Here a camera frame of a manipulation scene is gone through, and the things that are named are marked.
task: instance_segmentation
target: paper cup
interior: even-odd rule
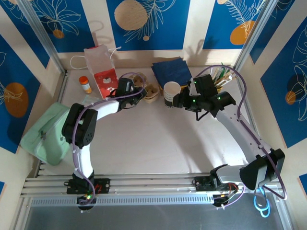
[[[167,107],[172,108],[174,97],[180,93],[181,87],[177,82],[169,81],[164,85],[163,95],[164,95],[164,103]]]

